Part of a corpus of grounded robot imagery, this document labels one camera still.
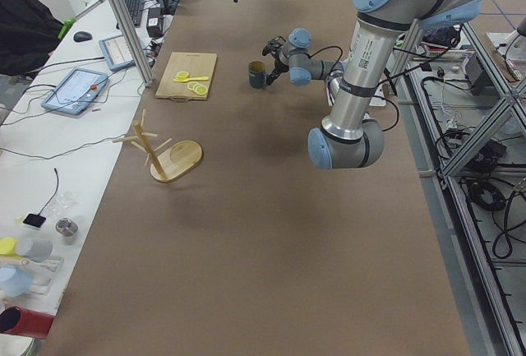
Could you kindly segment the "blue mug yellow inside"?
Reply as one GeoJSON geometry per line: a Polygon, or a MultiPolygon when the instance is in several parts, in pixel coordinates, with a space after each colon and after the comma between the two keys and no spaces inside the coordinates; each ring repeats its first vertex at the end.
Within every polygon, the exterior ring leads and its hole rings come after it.
{"type": "Polygon", "coordinates": [[[252,61],[248,64],[249,85],[254,89],[263,89],[266,87],[266,68],[261,61],[252,61]]]}

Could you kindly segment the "grey plastic cup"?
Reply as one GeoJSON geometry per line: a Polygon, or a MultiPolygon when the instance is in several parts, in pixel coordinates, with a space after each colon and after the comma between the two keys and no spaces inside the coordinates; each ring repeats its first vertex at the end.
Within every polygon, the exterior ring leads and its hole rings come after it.
{"type": "Polygon", "coordinates": [[[47,260],[52,251],[53,243],[51,241],[36,238],[21,238],[15,248],[16,255],[36,262],[47,260]]]}

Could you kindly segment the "yellow plastic cup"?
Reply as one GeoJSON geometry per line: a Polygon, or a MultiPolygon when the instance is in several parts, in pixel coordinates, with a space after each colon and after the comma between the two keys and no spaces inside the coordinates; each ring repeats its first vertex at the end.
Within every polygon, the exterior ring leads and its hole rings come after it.
{"type": "Polygon", "coordinates": [[[2,257],[13,257],[16,255],[17,238],[5,237],[0,239],[0,255],[2,257]]]}

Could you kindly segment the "light blue plastic cup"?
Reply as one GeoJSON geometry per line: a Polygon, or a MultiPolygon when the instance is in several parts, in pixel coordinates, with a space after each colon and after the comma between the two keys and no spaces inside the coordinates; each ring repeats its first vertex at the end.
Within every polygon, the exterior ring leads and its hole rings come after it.
{"type": "Polygon", "coordinates": [[[26,293],[33,284],[33,276],[19,266],[2,266],[0,275],[1,289],[9,297],[16,297],[26,293]]]}

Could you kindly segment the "yellow plastic knife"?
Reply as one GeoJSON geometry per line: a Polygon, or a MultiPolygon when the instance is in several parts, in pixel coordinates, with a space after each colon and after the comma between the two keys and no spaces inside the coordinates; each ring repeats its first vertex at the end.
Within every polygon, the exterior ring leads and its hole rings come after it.
{"type": "Polygon", "coordinates": [[[208,76],[198,76],[198,77],[187,77],[187,78],[173,78],[174,82],[188,83],[190,81],[209,81],[208,76]]]}

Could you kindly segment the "black power adapter box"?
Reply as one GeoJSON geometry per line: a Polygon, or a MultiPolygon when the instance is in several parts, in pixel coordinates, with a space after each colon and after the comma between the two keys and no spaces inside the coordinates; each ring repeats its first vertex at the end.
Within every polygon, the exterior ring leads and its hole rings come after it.
{"type": "Polygon", "coordinates": [[[146,30],[151,38],[160,38],[164,34],[164,15],[160,7],[151,7],[148,9],[146,30]]]}

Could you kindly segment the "black keyboard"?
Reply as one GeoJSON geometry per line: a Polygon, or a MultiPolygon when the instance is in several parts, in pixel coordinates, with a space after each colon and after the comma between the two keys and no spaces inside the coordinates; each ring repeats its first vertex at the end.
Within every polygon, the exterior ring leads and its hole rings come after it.
{"type": "Polygon", "coordinates": [[[135,27],[141,25],[142,12],[145,0],[123,0],[129,12],[132,24],[135,27]]]}

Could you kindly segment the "teach pendant tablet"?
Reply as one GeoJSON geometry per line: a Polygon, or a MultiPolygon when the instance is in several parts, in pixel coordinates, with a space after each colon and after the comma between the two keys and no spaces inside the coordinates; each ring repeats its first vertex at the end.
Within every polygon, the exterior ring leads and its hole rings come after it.
{"type": "Polygon", "coordinates": [[[41,107],[76,116],[84,112],[104,91],[108,74],[75,67],[56,85],[41,107]]]}
{"type": "Polygon", "coordinates": [[[108,69],[117,72],[124,68],[134,67],[135,61],[123,35],[114,35],[99,41],[100,50],[108,69]]]}

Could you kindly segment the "black computer mouse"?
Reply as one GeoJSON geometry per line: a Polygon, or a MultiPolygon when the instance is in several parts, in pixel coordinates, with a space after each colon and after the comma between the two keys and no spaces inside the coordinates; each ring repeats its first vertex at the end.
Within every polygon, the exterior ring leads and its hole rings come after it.
{"type": "Polygon", "coordinates": [[[73,35],[73,40],[76,43],[81,43],[81,42],[89,41],[89,40],[92,40],[92,39],[93,39],[92,34],[87,32],[87,31],[77,31],[73,35]]]}

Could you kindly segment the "near teach pendant tablet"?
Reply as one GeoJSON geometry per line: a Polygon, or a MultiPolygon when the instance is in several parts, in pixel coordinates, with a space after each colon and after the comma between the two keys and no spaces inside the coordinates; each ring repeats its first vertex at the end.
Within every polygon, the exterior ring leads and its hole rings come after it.
{"type": "Polygon", "coordinates": [[[56,85],[41,107],[76,116],[84,112],[104,91],[108,74],[75,67],[56,85]]]}

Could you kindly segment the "small metal cylinder weight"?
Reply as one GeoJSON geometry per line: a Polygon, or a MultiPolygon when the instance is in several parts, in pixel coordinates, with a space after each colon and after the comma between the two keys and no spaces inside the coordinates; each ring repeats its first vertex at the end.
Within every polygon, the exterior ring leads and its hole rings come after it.
{"type": "Polygon", "coordinates": [[[69,218],[61,218],[55,224],[55,230],[60,235],[62,243],[65,245],[74,245],[79,235],[78,225],[69,218]]]}

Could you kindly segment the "clear plastic tray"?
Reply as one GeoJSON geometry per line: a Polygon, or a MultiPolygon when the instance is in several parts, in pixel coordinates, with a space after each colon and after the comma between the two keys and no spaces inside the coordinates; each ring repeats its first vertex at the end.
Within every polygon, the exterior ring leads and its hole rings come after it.
{"type": "Polygon", "coordinates": [[[42,262],[32,261],[28,258],[21,258],[20,267],[27,271],[33,278],[32,285],[27,294],[46,295],[52,288],[54,280],[57,278],[64,259],[62,257],[50,256],[42,262]]]}

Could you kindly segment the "red cylindrical tube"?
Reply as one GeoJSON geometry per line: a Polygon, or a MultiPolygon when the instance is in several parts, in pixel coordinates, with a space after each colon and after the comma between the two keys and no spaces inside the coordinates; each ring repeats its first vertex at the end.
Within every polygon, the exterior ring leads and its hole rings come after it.
{"type": "Polygon", "coordinates": [[[44,340],[54,316],[23,307],[9,307],[1,313],[1,333],[44,340]]]}

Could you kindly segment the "aluminium frame post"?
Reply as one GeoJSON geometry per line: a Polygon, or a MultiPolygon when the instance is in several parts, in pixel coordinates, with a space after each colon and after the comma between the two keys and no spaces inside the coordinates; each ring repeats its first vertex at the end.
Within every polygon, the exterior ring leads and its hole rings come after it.
{"type": "Polygon", "coordinates": [[[154,81],[153,73],[146,60],[139,37],[132,23],[132,19],[129,16],[127,6],[125,5],[124,0],[108,1],[113,10],[113,14],[116,17],[117,23],[120,26],[124,39],[127,42],[127,46],[131,51],[132,59],[141,75],[141,79],[143,80],[145,87],[149,87],[154,81]]]}

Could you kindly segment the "aluminium side frame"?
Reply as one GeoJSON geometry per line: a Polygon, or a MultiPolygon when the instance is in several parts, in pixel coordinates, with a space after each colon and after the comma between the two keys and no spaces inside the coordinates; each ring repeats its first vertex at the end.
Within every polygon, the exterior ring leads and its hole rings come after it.
{"type": "Polygon", "coordinates": [[[525,39],[494,16],[447,46],[413,25],[388,65],[450,231],[440,239],[476,355],[525,352],[525,39]]]}

